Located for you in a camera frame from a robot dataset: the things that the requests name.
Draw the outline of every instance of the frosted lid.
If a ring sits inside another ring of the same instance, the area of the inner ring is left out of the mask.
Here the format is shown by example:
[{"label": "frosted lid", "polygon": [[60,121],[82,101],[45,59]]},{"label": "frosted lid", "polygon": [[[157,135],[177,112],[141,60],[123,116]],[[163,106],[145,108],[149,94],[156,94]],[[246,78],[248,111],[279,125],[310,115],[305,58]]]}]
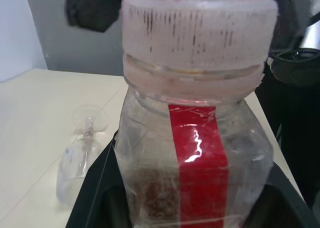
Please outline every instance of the frosted lid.
[{"label": "frosted lid", "polygon": [[267,57],[274,0],[123,0],[123,49],[177,70],[235,70]]}]

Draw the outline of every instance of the clear plastic jar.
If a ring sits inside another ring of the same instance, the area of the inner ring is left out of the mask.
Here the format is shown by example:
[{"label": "clear plastic jar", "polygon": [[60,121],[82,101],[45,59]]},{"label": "clear plastic jar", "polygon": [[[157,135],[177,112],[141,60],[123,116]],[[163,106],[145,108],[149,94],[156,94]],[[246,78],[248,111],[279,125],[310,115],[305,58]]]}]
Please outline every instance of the clear plastic jar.
[{"label": "clear plastic jar", "polygon": [[[122,9],[130,88],[115,154],[134,227],[241,227],[273,165],[272,146],[244,97],[261,81],[276,5],[124,0]],[[221,23],[208,23],[216,17],[230,26],[233,19],[242,28],[260,26],[220,31]],[[188,34],[186,25],[195,28]],[[263,32],[264,42],[244,38],[250,29]],[[166,36],[170,30],[174,40]],[[213,43],[211,33],[225,36]],[[182,45],[184,36],[190,38]],[[244,42],[259,46],[240,52]]]}]

